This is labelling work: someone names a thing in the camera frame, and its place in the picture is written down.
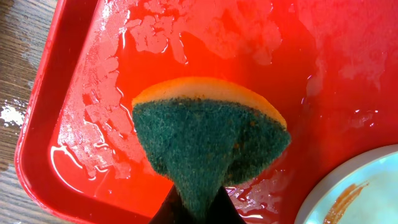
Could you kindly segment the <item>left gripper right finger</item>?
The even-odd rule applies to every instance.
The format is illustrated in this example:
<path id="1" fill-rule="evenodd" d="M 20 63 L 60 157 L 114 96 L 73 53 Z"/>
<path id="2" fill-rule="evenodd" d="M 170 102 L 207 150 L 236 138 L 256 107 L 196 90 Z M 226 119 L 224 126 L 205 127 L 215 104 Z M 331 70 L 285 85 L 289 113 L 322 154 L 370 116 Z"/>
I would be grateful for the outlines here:
<path id="1" fill-rule="evenodd" d="M 214 200 L 214 223 L 246 224 L 233 205 L 226 189 L 221 187 Z"/>

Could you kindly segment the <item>orange green scrub sponge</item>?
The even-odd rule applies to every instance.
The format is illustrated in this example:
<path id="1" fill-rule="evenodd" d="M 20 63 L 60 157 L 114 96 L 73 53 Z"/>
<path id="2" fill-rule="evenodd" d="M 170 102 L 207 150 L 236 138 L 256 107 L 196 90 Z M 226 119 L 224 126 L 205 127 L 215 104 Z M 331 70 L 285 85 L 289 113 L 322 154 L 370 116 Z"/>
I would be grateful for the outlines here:
<path id="1" fill-rule="evenodd" d="M 208 77 L 150 86 L 132 100 L 132 120 L 151 167 L 174 183 L 196 222 L 220 188 L 257 177 L 291 141 L 263 96 Z"/>

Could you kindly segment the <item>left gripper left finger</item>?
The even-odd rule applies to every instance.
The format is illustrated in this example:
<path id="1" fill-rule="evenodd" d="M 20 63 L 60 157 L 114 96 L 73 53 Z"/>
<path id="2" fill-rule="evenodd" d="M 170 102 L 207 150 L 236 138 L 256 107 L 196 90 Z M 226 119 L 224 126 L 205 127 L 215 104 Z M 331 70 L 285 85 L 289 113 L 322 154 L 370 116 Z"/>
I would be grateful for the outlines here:
<path id="1" fill-rule="evenodd" d="M 167 197 L 149 224 L 187 224 L 188 213 L 185 210 L 175 186 L 170 189 Z"/>

